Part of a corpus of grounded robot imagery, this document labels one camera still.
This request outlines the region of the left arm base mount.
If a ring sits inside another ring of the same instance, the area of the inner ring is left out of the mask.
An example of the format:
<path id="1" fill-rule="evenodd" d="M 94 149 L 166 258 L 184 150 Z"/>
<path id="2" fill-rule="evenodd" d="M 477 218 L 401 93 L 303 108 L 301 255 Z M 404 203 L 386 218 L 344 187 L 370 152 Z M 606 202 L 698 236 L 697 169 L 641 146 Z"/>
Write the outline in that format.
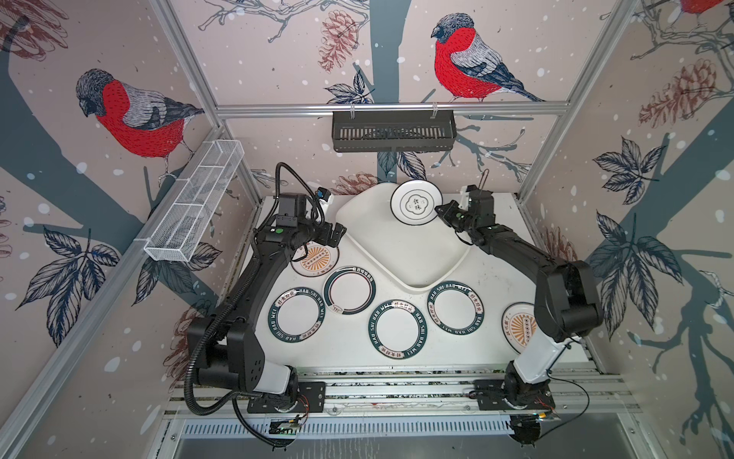
<path id="1" fill-rule="evenodd" d="M 299 382 L 292 384 L 284 394 L 257 393 L 248 400 L 248 414 L 306 414 L 324 410 L 326 384 Z"/>

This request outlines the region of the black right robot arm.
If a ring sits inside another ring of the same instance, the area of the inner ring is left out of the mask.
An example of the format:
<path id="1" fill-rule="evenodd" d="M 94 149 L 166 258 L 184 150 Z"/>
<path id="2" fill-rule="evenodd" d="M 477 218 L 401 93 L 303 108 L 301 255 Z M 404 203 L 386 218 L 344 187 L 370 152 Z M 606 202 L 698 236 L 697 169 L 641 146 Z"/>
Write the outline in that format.
<path id="1" fill-rule="evenodd" d="M 593 269 L 583 261 L 553 257 L 527 242 L 513 229 L 496 223 L 488 205 L 474 203 L 463 210 L 452 200 L 435 212 L 455 233 L 466 233 L 473 246 L 507 262 L 535 285 L 536 331 L 519 357 L 508 364 L 503 384 L 509 404 L 527 405 L 548 390 L 550 371 L 571 343 L 603 323 Z"/>

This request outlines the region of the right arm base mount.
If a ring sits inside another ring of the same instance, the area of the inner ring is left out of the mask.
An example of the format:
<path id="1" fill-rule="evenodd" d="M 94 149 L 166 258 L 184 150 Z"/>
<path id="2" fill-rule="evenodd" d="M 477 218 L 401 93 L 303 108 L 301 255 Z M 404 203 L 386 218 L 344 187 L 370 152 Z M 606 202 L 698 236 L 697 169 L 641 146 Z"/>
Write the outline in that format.
<path id="1" fill-rule="evenodd" d="M 481 411 L 555 410 L 547 382 L 526 384 L 522 380 L 477 380 L 468 393 Z"/>

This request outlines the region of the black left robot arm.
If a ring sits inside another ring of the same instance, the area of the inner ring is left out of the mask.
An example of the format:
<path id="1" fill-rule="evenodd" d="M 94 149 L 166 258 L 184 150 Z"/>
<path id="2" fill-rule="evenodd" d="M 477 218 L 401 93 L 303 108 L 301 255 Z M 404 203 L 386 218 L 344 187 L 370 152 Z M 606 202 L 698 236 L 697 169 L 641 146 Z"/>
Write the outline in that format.
<path id="1" fill-rule="evenodd" d="M 299 396 L 296 371 L 267 360 L 256 337 L 258 317 L 275 281 L 288 268 L 296 251 L 310 242 L 336 248 L 347 229 L 340 223 L 269 225 L 254 233 L 252 258 L 233 289 L 208 317 L 193 319 L 187 330 L 189 363 L 183 392 L 189 409 L 198 414 L 217 409 L 200 407 L 195 386 L 212 386 L 229 393 L 221 404 L 238 396 L 266 398 L 272 404 L 293 405 Z"/>

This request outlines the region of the small white emblem plate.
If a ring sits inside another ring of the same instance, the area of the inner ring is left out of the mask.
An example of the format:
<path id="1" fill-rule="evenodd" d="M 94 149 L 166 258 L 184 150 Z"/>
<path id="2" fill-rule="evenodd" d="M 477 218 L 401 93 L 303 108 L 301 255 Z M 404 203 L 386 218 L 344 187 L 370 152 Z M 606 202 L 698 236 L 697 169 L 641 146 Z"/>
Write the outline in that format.
<path id="1" fill-rule="evenodd" d="M 390 210 L 402 224 L 423 226 L 437 218 L 435 210 L 443 206 L 439 187 L 424 180 L 411 180 L 399 185 L 392 193 Z"/>

